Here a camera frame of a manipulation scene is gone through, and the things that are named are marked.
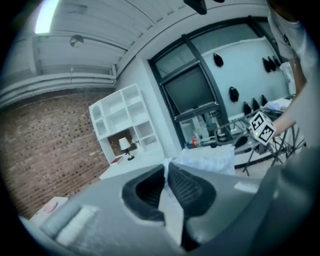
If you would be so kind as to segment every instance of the white shelf unit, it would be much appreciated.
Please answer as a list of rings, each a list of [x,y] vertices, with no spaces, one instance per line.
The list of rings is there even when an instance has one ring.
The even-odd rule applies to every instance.
[[[161,152],[163,149],[150,119],[137,84],[132,84],[97,101],[89,107],[93,128],[103,153],[111,163],[116,155],[109,137],[129,129],[138,140],[141,154]]]

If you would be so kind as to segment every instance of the white wall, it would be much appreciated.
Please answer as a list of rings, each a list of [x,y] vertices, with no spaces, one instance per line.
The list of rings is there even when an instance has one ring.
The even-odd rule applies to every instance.
[[[257,4],[257,1],[249,3],[249,0],[240,2],[246,3],[215,6],[208,10],[207,15],[194,14],[170,25],[140,50],[121,73],[115,84],[117,90],[134,83],[139,84],[164,154],[167,157],[176,156],[182,149],[169,111],[147,60],[180,38],[182,34],[190,33],[206,25],[247,17],[248,15],[257,17],[266,17],[268,15],[269,9],[264,1],[261,1],[261,4]]]
[[[182,150],[179,139],[158,84],[146,60],[134,58],[118,78],[116,89],[120,90],[134,83],[137,83],[141,90],[165,156],[177,156]]]
[[[222,57],[222,67],[215,64],[213,53]],[[265,71],[262,58],[268,59],[268,56],[272,58],[274,55],[276,53],[266,38],[232,43],[202,55],[213,74],[229,118],[244,112],[244,102],[252,107],[253,98],[261,106],[262,95],[268,101],[289,95],[282,71]],[[230,100],[230,87],[238,90],[238,102]]]

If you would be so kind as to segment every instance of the black window frame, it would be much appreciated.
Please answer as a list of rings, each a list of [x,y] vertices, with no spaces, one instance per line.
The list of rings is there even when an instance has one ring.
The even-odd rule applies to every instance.
[[[157,81],[157,84],[159,86],[161,95],[164,99],[164,102],[166,104],[167,109],[169,110],[171,120],[174,124],[175,131],[177,133],[178,139],[180,141],[181,147],[184,146],[185,138],[183,136],[181,127],[179,123],[181,121],[190,119],[194,117],[195,115],[201,115],[205,114],[211,111],[214,111],[216,113],[216,117],[218,119],[218,122],[221,126],[229,123],[229,117],[227,114],[227,110],[222,98],[222,95],[220,93],[220,90],[218,88],[218,85],[215,81],[215,78],[213,77],[212,73],[209,70],[208,65],[206,64],[205,60],[202,57],[202,54],[199,52],[199,50],[196,48],[196,46],[192,43],[192,39],[199,37],[203,34],[206,34],[208,32],[239,25],[239,24],[247,24],[249,28],[252,29],[252,31],[257,35],[258,38],[266,37],[266,39],[269,41],[272,48],[275,50],[276,55],[278,59],[283,63],[284,59],[281,57],[277,43],[275,40],[273,40],[269,34],[265,31],[265,29],[259,24],[259,22],[268,22],[268,19],[266,17],[241,17],[241,18],[234,18],[229,20],[224,20],[221,22],[216,22],[213,24],[206,25],[202,28],[199,28],[195,31],[192,31],[188,34],[183,34],[179,39],[169,44],[167,47],[165,47],[163,50],[159,51],[154,57],[148,60],[148,63],[150,65],[150,68],[152,70],[152,73],[155,77],[155,80]],[[169,52],[175,50],[176,48],[180,47],[181,45],[186,44],[186,46],[190,49],[191,53],[195,56],[194,60],[189,61],[188,63],[184,64],[183,66],[173,70],[169,74],[167,74],[165,77],[161,77],[160,72],[156,66],[157,60],[161,59],[163,56],[168,54]],[[206,105],[205,107],[201,107],[198,109],[194,109],[193,111],[189,111],[186,114],[179,114],[176,115],[174,109],[172,108],[170,104],[170,99],[168,96],[168,93],[166,92],[164,86],[166,83],[171,81],[172,79],[178,77],[188,69],[191,69],[192,67],[195,67],[196,65],[199,65],[208,85],[210,88],[210,91],[212,93],[212,97],[216,100],[214,103]],[[230,131],[225,130],[224,133],[227,135],[227,139],[230,136]]]

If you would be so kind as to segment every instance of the lamp shade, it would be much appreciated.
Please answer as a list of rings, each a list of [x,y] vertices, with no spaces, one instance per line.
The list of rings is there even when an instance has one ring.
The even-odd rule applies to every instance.
[[[119,139],[119,144],[121,150],[126,150],[131,147],[130,143],[128,142],[127,138],[121,138]]]

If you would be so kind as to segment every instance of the wall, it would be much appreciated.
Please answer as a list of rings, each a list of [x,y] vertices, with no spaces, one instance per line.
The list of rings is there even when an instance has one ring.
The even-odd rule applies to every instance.
[[[45,94],[0,114],[1,174],[21,215],[32,217],[54,196],[75,195],[106,170],[89,105],[108,94]]]
[[[182,150],[170,114],[148,62],[134,58],[115,84],[117,90],[137,83],[141,90],[154,129],[160,139],[165,156],[173,157]]]
[[[145,42],[146,45],[121,73],[115,84],[116,89],[122,89],[133,83],[139,84],[151,120],[155,126],[154,128],[167,157],[176,156],[181,152],[182,148],[169,111],[147,60],[180,38],[182,34],[190,33],[206,25],[223,20],[247,17],[248,15],[266,17],[268,12],[269,9],[263,1],[260,4],[255,1],[255,3],[231,4],[228,6],[214,5],[214,8],[208,10],[207,15],[190,15],[177,23],[168,25],[163,31],[161,26],[165,26],[165,24],[157,24],[154,32],[156,33],[157,30],[162,32],[149,42]]]
[[[215,64],[213,53],[222,57],[222,67]],[[252,107],[253,98],[262,105],[262,95],[268,101],[289,95],[282,71],[265,71],[262,58],[274,55],[266,38],[232,43],[202,55],[217,83],[229,118],[244,113],[244,102]],[[230,100],[230,87],[238,90],[238,102]]]

